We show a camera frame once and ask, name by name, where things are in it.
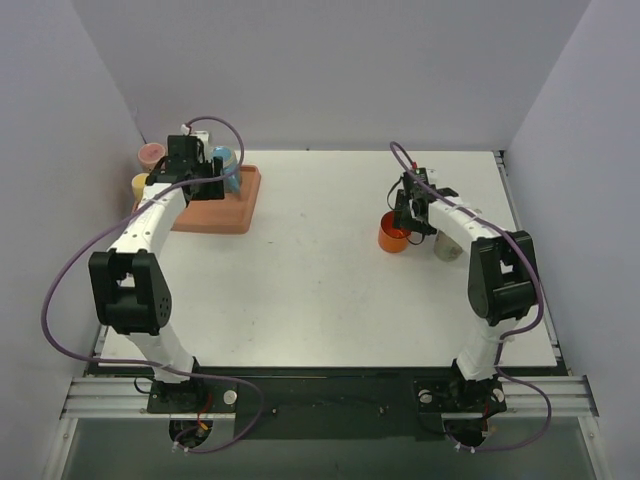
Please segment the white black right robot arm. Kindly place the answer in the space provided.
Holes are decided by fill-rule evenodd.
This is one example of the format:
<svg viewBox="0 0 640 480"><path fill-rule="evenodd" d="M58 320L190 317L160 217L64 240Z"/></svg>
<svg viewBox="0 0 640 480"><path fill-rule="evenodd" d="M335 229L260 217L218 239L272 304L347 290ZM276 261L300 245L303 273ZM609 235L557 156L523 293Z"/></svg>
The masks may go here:
<svg viewBox="0 0 640 480"><path fill-rule="evenodd" d="M467 298L476 316L465 346L454 360L461 374L447 383L449 402L468 409L483 395L479 381L496 375L503 345L518 322L539 303L533 240L525 231L491 227L457 192L428 183L417 168L399 179L393 226L424 237L434 235L442 258L469 257Z"/></svg>

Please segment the orange ceramic mug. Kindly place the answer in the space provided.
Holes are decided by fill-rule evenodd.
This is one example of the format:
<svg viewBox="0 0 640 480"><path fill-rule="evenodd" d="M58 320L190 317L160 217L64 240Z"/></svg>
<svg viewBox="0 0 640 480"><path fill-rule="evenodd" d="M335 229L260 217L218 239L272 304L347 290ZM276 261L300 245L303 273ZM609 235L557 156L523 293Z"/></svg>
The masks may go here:
<svg viewBox="0 0 640 480"><path fill-rule="evenodd" d="M391 254L401 253L409 245L410 232L393 226L394 212L386 212L380 220L378 231L378 246Z"/></svg>

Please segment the yellow ceramic mug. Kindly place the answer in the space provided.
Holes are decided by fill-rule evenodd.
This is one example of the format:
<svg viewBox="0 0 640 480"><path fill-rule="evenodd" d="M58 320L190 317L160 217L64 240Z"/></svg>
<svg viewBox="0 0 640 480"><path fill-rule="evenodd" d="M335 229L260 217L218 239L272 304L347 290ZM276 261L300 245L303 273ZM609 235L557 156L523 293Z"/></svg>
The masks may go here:
<svg viewBox="0 0 640 480"><path fill-rule="evenodd" d="M131 190L133 193L135 203L140 202L143 197L147 178L148 178L147 173L139 173L135 175L131 180Z"/></svg>

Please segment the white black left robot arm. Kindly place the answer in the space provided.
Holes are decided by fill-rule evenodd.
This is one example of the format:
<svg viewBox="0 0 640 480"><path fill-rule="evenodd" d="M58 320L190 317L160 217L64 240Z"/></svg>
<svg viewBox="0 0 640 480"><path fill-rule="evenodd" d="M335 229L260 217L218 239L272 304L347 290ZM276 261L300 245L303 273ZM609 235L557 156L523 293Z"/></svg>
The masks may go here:
<svg viewBox="0 0 640 480"><path fill-rule="evenodd" d="M178 216L195 200L220 200L221 181L184 186L223 173L213 156L209 134L170 135L167 154L145 181L137 216L105 252L88 262L98 320L126 337L153 364L154 380L171 386L170 399L181 410L200 408L204 384L189 374L195 358L181 345L169 324L172 296L158 257Z"/></svg>

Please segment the cream coral-pattern mug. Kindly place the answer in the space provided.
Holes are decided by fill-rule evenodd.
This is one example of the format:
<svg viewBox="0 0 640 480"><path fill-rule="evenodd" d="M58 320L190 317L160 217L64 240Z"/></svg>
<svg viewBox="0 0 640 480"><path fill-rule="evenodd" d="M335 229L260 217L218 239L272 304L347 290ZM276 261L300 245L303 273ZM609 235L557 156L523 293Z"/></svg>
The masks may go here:
<svg viewBox="0 0 640 480"><path fill-rule="evenodd" d="M439 260L452 262L462 255L463 249L443 231L438 231L433 244L433 252Z"/></svg>

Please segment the blue ceramic mug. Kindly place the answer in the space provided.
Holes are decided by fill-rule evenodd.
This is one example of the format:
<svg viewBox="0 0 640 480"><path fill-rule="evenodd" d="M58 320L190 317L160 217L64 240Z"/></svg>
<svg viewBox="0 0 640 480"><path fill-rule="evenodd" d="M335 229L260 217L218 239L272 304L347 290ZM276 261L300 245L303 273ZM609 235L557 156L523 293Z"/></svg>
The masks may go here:
<svg viewBox="0 0 640 480"><path fill-rule="evenodd" d="M239 194L241 191L242 178L238 167L236 152L226 146L217 146L213 149L213 158L222 160L222 174L227 174L227 177L223 180L225 191Z"/></svg>

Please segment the pink ceramic mug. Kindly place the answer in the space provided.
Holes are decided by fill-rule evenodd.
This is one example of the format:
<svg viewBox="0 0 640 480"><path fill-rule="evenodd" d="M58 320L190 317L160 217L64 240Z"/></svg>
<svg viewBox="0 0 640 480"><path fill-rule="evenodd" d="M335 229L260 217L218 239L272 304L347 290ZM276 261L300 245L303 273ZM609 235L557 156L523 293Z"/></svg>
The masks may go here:
<svg viewBox="0 0 640 480"><path fill-rule="evenodd" d="M166 148L160 143L146 143L137 153L138 162L145 172L154 169L157 163L166 155Z"/></svg>

